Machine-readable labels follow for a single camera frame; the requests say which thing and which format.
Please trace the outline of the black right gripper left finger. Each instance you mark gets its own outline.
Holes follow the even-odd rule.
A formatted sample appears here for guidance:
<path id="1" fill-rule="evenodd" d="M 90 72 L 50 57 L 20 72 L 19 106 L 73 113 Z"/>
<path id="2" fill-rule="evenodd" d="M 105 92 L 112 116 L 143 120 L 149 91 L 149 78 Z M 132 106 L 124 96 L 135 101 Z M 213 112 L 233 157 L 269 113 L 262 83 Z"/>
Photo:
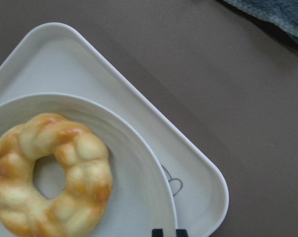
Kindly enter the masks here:
<path id="1" fill-rule="evenodd" d="M 163 229 L 153 229 L 152 237 L 163 237 Z"/>

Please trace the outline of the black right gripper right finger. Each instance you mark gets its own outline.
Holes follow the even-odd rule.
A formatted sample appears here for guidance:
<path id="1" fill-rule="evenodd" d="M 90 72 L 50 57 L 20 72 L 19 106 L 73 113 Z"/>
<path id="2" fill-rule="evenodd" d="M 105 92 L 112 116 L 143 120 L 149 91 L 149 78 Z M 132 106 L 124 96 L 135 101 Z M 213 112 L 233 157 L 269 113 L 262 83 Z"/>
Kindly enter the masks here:
<path id="1" fill-rule="evenodd" d="M 185 229 L 176 229 L 176 237 L 188 237 L 188 232 Z"/>

